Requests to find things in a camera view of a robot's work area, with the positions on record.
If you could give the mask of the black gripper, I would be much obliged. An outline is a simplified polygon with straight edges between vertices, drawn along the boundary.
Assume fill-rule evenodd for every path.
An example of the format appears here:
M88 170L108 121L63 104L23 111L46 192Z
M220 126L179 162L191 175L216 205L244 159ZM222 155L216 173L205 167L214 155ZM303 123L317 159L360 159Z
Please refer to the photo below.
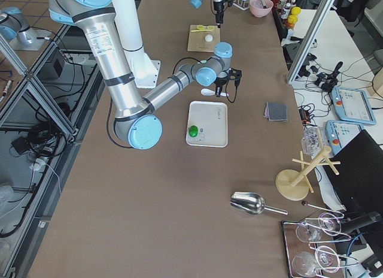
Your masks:
M217 78L215 79L215 96L220 97L224 96L223 86L229 81L230 75L227 71L223 71L219 73Z
M212 0L214 11L216 12L216 23L223 24L224 21L224 2L225 0Z

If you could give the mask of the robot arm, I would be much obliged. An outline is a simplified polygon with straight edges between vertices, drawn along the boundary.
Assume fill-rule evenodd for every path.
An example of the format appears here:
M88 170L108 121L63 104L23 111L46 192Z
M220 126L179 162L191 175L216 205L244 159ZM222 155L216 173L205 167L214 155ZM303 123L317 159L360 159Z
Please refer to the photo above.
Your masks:
M121 6L120 14L123 15L124 21L130 23L130 30L138 32L137 15L130 14L127 11L127 3L130 0L113 0L115 6L119 2L126 3ZM215 15L215 26L197 25L190 28L187 50L190 52L212 52L215 45L220 42L220 27L223 24L223 17L226 7L231 6L231 2L226 0L212 0L214 9L212 13ZM199 8L204 0L189 0L190 4ZM17 7L7 7L1 10L1 35L8 41L12 42L12 46L16 50L39 50L42 41L49 39L50 32L43 30L38 34L31 28L26 21L20 9Z
M143 49L135 0L49 0L55 22L83 30L116 108L114 133L135 149L155 146L162 135L156 109L191 82L210 86L230 68L232 46L220 42L205 63L186 64L144 96L135 77L157 70Z

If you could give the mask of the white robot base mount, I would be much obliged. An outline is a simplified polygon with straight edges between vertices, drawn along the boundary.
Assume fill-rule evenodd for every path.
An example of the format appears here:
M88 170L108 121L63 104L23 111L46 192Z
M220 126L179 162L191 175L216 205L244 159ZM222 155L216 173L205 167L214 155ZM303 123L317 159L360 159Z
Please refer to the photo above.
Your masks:
M113 0L115 25L130 70L138 88L156 87L160 61L153 61L144 50L135 0Z

